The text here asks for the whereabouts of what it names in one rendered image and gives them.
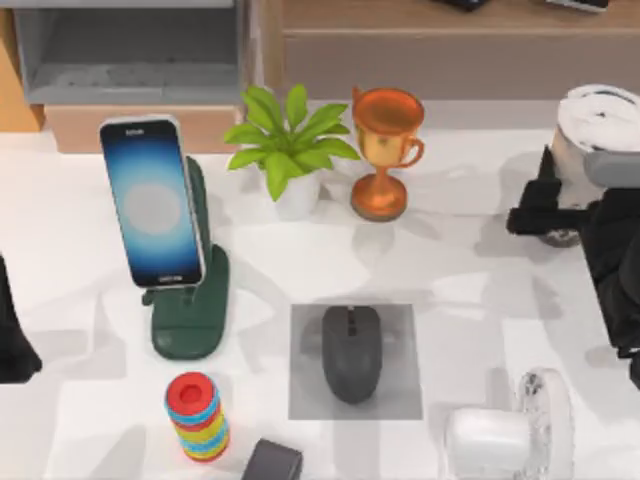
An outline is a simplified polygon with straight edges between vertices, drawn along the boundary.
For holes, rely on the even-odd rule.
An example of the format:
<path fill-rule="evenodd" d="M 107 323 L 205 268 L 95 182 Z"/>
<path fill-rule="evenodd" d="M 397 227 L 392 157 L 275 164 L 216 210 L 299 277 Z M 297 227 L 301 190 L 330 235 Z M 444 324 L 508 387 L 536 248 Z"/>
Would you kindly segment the small grey round object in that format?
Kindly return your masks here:
<path fill-rule="evenodd" d="M 573 248 L 581 244 L 580 235 L 575 230 L 560 229 L 539 236 L 539 240 L 553 248 Z"/>

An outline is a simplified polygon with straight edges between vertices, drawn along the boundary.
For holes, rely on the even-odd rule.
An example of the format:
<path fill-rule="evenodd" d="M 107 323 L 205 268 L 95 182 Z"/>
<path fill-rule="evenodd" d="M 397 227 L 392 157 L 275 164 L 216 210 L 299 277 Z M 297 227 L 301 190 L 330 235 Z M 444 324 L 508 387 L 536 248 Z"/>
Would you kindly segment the bronze trophy cup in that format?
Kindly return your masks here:
<path fill-rule="evenodd" d="M 374 168 L 351 190 L 351 206 L 362 218 L 388 222 L 406 210 L 407 189 L 390 171 L 409 168 L 422 159 L 425 146 L 418 130 L 424 117 L 420 100 L 405 90 L 352 89 L 357 145 L 363 160 Z"/>

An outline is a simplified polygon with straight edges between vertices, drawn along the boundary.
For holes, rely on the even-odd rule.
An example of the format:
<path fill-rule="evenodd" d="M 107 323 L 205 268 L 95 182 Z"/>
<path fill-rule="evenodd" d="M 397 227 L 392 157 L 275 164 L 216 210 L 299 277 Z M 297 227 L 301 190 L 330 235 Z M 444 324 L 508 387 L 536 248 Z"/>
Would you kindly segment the wooden open shelf unit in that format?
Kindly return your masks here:
<path fill-rule="evenodd" d="M 585 83 L 640 93 L 640 0 L 256 0 L 266 83 L 314 99 L 398 87 L 426 100 L 552 100 Z"/>

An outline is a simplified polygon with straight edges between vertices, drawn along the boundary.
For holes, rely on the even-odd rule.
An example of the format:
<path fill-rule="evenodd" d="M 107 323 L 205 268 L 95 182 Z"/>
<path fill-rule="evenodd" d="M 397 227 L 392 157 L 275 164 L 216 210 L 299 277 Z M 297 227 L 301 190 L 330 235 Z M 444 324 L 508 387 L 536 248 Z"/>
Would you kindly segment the white and black object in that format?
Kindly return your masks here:
<path fill-rule="evenodd" d="M 610 0 L 544 0 L 546 3 L 566 8 L 601 13 L 608 9 Z"/>

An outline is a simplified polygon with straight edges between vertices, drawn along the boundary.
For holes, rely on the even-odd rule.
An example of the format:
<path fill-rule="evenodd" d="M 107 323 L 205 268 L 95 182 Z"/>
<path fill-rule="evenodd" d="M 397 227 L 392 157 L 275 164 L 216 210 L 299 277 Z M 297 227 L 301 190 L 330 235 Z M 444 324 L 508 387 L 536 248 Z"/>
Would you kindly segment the black object on shelf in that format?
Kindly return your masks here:
<path fill-rule="evenodd" d="M 491 0 L 434 0 L 458 11 L 471 13 L 479 10 Z"/>

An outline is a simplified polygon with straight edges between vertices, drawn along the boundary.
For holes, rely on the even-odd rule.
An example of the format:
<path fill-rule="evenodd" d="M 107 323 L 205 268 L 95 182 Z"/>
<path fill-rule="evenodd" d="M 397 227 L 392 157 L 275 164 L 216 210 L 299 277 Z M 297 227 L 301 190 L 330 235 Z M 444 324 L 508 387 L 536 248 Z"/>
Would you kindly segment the grey square mouse pad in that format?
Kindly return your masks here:
<path fill-rule="evenodd" d="M 383 366 L 373 396 L 351 405 L 331 392 L 322 366 L 322 317 L 334 305 L 291 307 L 289 418 L 291 420 L 421 420 L 422 390 L 414 310 L 409 304 L 370 304 L 381 319 Z"/>

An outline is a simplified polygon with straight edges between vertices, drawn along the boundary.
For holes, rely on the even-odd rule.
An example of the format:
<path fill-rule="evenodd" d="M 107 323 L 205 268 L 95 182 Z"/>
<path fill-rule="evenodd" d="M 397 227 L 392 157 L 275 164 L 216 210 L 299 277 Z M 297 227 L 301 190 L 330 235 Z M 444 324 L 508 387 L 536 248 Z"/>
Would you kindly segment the white desk fan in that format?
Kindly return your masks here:
<path fill-rule="evenodd" d="M 464 407 L 447 418 L 438 480 L 575 480 L 569 389 L 555 369 L 526 372 L 509 410 Z"/>

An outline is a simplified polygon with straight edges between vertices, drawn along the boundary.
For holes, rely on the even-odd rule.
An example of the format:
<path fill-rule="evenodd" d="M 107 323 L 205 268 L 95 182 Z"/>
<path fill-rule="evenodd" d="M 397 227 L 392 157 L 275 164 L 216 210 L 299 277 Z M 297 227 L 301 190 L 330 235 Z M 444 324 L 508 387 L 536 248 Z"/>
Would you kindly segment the green plant in white pot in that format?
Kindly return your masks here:
<path fill-rule="evenodd" d="M 320 197 L 320 172 L 334 168 L 333 160 L 358 161 L 356 149 L 344 137 L 344 103 L 328 103 L 308 111 L 302 84 L 292 87 L 283 103 L 271 91 L 251 85 L 242 94 L 246 121 L 231 127 L 224 141 L 239 149 L 230 171 L 256 167 L 278 216 L 287 221 L 310 215 Z"/>

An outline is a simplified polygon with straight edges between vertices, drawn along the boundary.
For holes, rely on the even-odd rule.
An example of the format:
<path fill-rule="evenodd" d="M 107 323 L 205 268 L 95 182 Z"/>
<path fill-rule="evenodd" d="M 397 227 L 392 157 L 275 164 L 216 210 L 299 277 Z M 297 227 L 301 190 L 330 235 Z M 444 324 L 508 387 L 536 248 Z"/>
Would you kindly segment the dark grey box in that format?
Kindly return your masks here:
<path fill-rule="evenodd" d="M 256 443 L 241 480 L 300 480 L 302 467 L 301 451 L 262 438 Z"/>

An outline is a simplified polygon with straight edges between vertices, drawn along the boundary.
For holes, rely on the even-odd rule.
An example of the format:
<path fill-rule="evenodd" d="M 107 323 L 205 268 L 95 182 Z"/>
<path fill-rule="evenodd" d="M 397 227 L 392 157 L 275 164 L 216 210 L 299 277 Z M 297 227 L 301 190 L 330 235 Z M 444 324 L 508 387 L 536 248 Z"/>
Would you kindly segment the dark green phone stand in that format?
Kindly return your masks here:
<path fill-rule="evenodd" d="M 216 350 L 225 329 L 229 297 L 229 259 L 211 240 L 203 172 L 195 159 L 187 157 L 186 162 L 205 275 L 195 287 L 148 289 L 142 295 L 142 303 L 152 308 L 153 347 L 169 360 L 198 360 Z"/>

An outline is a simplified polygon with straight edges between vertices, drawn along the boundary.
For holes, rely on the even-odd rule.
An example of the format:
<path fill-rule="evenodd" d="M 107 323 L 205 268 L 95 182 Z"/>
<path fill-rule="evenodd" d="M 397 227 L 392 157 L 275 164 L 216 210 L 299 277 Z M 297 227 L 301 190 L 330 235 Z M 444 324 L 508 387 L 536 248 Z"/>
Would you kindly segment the smartphone with blue screen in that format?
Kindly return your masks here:
<path fill-rule="evenodd" d="M 177 121 L 166 115 L 113 118 L 100 126 L 99 138 L 134 283 L 201 283 L 201 229 Z"/>

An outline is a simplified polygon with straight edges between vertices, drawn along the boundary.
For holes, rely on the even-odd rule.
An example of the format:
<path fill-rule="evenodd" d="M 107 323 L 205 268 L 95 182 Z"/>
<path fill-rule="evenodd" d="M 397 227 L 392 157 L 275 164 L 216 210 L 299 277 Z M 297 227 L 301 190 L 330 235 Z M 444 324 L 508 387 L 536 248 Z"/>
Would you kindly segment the stack of coloured rings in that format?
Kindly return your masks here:
<path fill-rule="evenodd" d="M 230 443 L 230 428 L 219 389 L 202 372 L 186 372 L 168 385 L 164 402 L 181 448 L 192 460 L 211 462 Z"/>

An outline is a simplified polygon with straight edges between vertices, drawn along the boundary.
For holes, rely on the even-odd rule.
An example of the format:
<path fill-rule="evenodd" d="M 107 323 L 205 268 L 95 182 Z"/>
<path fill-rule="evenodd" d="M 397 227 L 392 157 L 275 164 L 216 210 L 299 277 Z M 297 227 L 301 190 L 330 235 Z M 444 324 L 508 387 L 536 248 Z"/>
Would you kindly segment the grey cabinet with dark inside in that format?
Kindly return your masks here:
<path fill-rule="evenodd" d="M 247 0 L 0 0 L 33 104 L 232 105 Z"/>

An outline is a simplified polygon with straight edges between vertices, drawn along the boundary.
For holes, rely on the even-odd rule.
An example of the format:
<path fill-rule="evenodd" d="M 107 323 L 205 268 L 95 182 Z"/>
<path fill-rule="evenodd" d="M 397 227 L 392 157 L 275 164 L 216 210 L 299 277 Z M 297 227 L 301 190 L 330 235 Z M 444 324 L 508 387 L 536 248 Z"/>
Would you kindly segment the wooden side panel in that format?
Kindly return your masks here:
<path fill-rule="evenodd" d="M 0 8 L 0 133 L 39 132 L 44 120 L 43 106 L 24 97 L 13 12 Z"/>

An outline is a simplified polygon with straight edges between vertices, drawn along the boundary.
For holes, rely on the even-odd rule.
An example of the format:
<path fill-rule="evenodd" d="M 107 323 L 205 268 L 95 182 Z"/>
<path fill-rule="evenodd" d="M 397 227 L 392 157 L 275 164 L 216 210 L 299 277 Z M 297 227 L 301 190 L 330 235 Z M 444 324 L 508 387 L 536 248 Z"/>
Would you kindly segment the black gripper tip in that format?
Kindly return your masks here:
<path fill-rule="evenodd" d="M 26 383 L 42 366 L 41 358 L 21 328 L 6 263 L 0 254 L 0 384 Z"/>

